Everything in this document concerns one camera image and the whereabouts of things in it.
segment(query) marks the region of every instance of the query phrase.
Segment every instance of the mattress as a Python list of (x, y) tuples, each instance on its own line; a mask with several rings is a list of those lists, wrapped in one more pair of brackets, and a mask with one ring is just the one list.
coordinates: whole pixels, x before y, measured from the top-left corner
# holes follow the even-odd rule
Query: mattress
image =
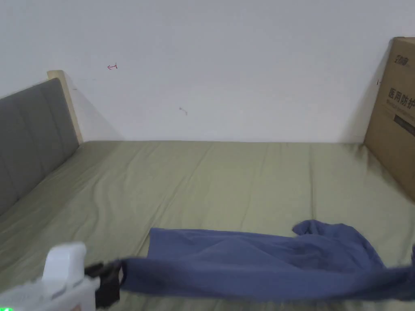
[[(86, 264), (147, 254), (151, 227), (294, 236), (305, 219), (359, 230), (387, 266), (410, 263), (415, 206), (362, 145), (88, 142), (0, 217), (0, 291), (83, 241)], [(413, 310), (415, 304), (256, 303), (122, 294), (111, 310)]]

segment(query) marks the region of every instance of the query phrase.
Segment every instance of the upholstered headboard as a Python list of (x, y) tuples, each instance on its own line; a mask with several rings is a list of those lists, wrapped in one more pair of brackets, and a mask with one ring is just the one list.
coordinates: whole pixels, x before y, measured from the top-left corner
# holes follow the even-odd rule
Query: upholstered headboard
[(0, 99), (0, 214), (79, 146), (64, 74), (48, 74), (58, 77)]

